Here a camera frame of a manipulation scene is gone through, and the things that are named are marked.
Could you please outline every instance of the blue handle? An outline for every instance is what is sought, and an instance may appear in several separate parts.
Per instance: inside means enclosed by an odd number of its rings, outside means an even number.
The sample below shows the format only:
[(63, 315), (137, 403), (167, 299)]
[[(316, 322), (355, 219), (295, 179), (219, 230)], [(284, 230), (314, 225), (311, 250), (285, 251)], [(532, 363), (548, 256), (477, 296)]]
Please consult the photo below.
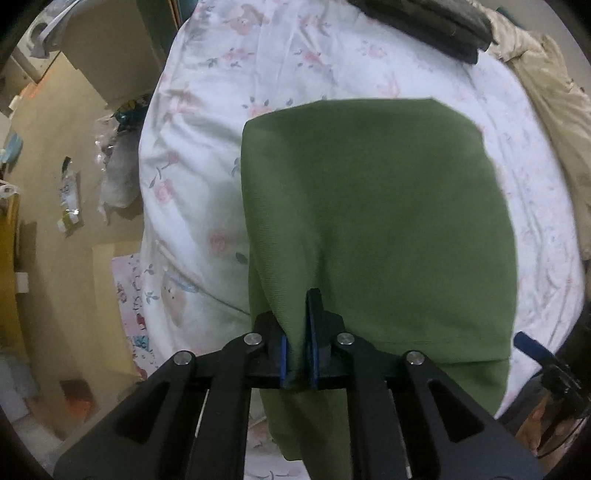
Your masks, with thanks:
[(285, 381), (287, 380), (287, 355), (289, 353), (289, 344), (287, 343), (287, 337), (281, 335), (281, 366), (279, 370), (279, 386), (285, 388)]
[(519, 332), (515, 335), (513, 345), (540, 365), (554, 362), (556, 360), (556, 357), (554, 357), (552, 352), (524, 332)]

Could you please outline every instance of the white bedsheet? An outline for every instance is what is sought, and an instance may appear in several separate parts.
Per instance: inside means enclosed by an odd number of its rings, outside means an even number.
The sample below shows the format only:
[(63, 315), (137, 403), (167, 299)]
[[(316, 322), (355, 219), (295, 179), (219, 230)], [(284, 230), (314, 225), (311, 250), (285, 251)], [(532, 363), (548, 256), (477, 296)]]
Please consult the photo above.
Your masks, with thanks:
[[(515, 231), (515, 330), (553, 351), (563, 343), (583, 302), (572, 205), (508, 68), (486, 54), (464, 65), (343, 1), (206, 0), (174, 41), (140, 143), (145, 316), (161, 359), (213, 351), (248, 331), (245, 122), (316, 100), (368, 97), (434, 97), (479, 126)], [(499, 414), (537, 368), (513, 352)]]

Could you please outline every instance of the metal screw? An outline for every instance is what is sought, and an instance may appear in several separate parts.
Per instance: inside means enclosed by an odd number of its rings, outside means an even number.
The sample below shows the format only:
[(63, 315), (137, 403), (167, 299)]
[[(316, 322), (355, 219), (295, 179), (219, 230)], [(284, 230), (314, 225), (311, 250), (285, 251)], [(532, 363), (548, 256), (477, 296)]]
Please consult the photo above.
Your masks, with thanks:
[(422, 365), (425, 363), (425, 356), (421, 352), (409, 352), (407, 362), (411, 365)]
[(259, 333), (251, 332), (251, 333), (247, 333), (244, 336), (244, 343), (247, 345), (254, 346), (254, 345), (258, 345), (261, 342), (262, 342), (262, 336)]
[(350, 333), (343, 332), (336, 336), (336, 341), (339, 342), (341, 345), (353, 345), (355, 337)]
[(174, 354), (174, 363), (177, 365), (188, 365), (191, 363), (192, 359), (193, 355), (191, 355), (191, 352), (187, 352), (186, 350)]

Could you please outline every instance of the tan floor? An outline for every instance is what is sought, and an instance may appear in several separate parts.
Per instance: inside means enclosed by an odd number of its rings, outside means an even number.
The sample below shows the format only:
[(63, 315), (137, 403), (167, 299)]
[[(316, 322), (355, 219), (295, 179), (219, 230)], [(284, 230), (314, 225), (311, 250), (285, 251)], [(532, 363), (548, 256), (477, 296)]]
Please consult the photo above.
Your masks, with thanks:
[[(21, 324), (41, 396), (59, 427), (70, 433), (59, 381), (84, 378), (100, 407), (113, 404), (135, 377), (106, 369), (96, 342), (92, 246), (140, 240), (141, 199), (105, 225), (96, 211), (102, 173), (94, 163), (93, 123), (102, 98), (61, 54), (34, 95), (19, 105), (12, 126), (24, 146), (8, 180), (22, 189), (20, 270), (30, 292), (19, 295)], [(57, 230), (64, 157), (80, 171), (84, 225), (66, 238)]]

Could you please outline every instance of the green towel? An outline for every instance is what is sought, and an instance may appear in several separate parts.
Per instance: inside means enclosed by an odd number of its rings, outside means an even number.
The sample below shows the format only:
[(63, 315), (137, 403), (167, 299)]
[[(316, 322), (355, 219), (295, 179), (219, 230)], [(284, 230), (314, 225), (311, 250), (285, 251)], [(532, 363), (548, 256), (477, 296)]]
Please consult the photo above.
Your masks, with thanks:
[[(517, 302), (511, 221), (482, 136), (434, 100), (316, 102), (249, 121), (242, 193), (251, 316), (303, 358), (304, 299), (385, 352), (419, 349), (494, 413)], [(271, 433), (313, 479), (348, 479), (343, 392), (264, 392)]]

